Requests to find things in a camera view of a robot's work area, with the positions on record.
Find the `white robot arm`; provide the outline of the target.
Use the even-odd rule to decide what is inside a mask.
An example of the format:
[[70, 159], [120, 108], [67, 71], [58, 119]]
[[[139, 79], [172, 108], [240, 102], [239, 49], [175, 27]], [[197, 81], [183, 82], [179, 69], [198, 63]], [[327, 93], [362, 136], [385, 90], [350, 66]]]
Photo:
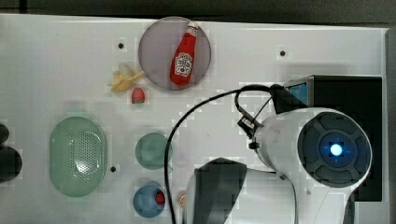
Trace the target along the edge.
[[265, 170], [224, 158], [196, 169], [183, 224], [343, 224], [372, 165], [367, 134], [348, 115], [308, 107], [280, 85], [267, 92], [275, 114], [258, 122], [243, 113], [238, 122]]

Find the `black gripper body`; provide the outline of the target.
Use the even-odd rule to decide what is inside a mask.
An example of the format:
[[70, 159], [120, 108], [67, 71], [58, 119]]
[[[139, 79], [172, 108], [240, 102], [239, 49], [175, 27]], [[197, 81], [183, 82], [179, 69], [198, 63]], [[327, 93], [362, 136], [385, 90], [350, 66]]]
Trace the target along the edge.
[[277, 114], [290, 112], [304, 107], [304, 103], [287, 91], [283, 86], [274, 84], [270, 87], [269, 92]]

